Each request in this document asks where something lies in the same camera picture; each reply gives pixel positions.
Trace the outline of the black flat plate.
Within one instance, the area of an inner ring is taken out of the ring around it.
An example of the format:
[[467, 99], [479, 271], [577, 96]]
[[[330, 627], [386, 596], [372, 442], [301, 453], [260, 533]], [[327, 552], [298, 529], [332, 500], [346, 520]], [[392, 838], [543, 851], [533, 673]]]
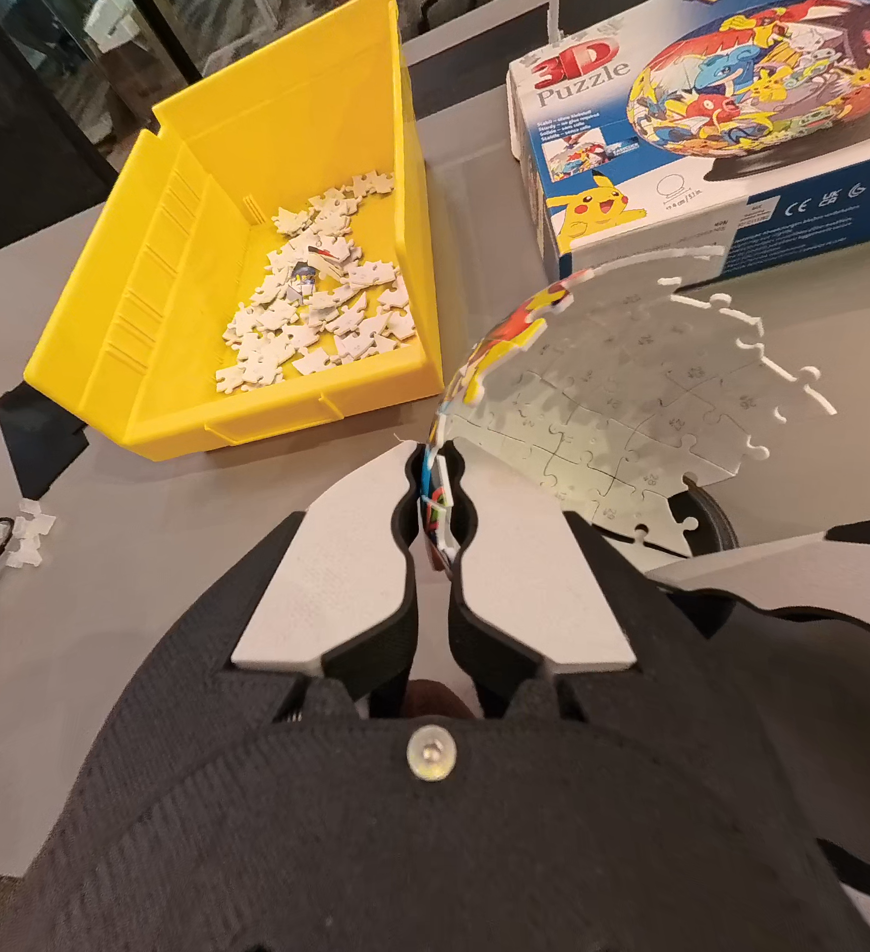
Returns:
[[0, 433], [24, 499], [41, 500], [88, 447], [86, 424], [22, 382], [0, 397]]

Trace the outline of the black mesh chair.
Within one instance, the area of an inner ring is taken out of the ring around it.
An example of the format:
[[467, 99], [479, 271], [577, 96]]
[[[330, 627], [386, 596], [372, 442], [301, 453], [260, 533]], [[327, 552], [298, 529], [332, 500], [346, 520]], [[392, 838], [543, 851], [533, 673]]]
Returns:
[[0, 26], [0, 249], [100, 204], [117, 176]]

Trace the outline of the yellow plastic bin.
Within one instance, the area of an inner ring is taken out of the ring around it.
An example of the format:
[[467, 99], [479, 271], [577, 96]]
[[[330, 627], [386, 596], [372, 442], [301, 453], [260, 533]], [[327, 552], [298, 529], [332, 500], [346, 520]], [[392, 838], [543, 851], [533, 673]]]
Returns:
[[[395, 2], [349, 2], [154, 108], [24, 370], [152, 461], [239, 446], [441, 391], [426, 170]], [[230, 396], [222, 335], [279, 244], [270, 219], [392, 173], [353, 237], [398, 264], [407, 348]]]

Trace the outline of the pile of puzzle pieces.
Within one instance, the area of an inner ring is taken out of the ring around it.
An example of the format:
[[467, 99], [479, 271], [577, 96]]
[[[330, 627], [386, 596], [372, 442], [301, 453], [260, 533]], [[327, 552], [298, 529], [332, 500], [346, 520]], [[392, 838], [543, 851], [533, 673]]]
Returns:
[[230, 362], [215, 373], [218, 394], [274, 387], [416, 341], [401, 267], [367, 259], [353, 237], [363, 203], [395, 193], [394, 174], [370, 171], [302, 208], [278, 209], [270, 222], [279, 244], [222, 335]]

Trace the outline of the black round ball stand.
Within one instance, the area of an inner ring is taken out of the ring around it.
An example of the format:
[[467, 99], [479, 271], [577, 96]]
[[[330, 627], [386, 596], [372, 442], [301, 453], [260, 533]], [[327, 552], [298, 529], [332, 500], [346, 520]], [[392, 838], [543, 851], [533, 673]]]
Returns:
[[643, 492], [649, 515], [640, 568], [655, 568], [738, 547], [738, 537], [724, 510], [695, 482], [684, 481], [672, 497]]

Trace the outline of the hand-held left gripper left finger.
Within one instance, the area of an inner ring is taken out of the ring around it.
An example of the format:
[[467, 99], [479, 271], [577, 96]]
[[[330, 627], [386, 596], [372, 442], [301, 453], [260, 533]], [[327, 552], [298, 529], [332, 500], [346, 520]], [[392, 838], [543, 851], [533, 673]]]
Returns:
[[353, 701], [400, 704], [418, 640], [415, 563], [424, 450], [402, 441], [300, 515], [230, 661], [336, 680]]

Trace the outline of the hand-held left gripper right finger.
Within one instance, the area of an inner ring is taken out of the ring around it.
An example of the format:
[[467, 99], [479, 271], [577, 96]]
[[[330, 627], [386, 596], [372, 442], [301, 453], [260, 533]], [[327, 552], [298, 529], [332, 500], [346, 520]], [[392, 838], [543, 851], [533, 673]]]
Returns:
[[449, 646], [483, 710], [539, 679], [633, 669], [635, 651], [556, 498], [466, 440], [444, 447], [461, 534]]

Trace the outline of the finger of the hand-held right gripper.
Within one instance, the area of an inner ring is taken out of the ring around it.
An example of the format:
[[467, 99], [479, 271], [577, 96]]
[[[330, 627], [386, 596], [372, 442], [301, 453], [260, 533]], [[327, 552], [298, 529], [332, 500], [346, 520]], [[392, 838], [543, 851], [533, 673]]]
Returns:
[[870, 520], [684, 559], [647, 577], [677, 591], [722, 592], [760, 609], [870, 609]]

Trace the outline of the white paper scraps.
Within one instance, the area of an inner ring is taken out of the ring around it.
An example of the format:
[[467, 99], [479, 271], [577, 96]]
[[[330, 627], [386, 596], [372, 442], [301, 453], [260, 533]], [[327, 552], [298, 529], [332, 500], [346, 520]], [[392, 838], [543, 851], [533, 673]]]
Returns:
[[0, 517], [0, 566], [38, 567], [43, 562], [42, 543], [57, 518], [30, 498], [21, 499], [18, 510], [14, 517]]

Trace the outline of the partly built puzzle ball shell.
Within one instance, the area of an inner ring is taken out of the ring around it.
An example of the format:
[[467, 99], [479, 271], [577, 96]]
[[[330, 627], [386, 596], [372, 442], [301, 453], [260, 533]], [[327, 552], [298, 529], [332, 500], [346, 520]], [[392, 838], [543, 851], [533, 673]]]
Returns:
[[444, 446], [499, 457], [601, 530], [675, 557], [698, 527], [669, 501], [764, 461], [767, 430], [832, 417], [820, 371], [766, 355], [762, 319], [691, 296], [721, 244], [643, 252], [562, 278], [474, 347], [446, 387], [421, 477], [425, 532], [445, 568], [461, 550]]

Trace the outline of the blue puzzle box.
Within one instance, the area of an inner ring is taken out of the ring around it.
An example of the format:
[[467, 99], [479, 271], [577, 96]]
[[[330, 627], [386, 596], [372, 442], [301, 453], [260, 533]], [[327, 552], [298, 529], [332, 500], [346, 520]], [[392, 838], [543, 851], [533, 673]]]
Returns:
[[692, 282], [870, 241], [870, 2], [643, 2], [512, 61], [552, 280], [721, 247]]

